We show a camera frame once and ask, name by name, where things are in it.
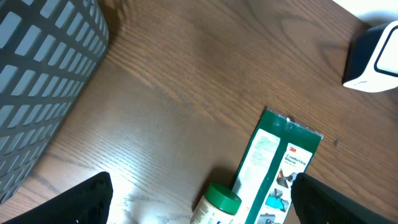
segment white and black device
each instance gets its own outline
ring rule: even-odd
[[[369,29],[352,45],[343,86],[369,93],[398,86],[398,21]]]

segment green cap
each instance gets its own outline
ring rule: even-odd
[[[228,214],[235,215],[242,200],[224,185],[210,183],[205,192],[205,198],[212,205]]]

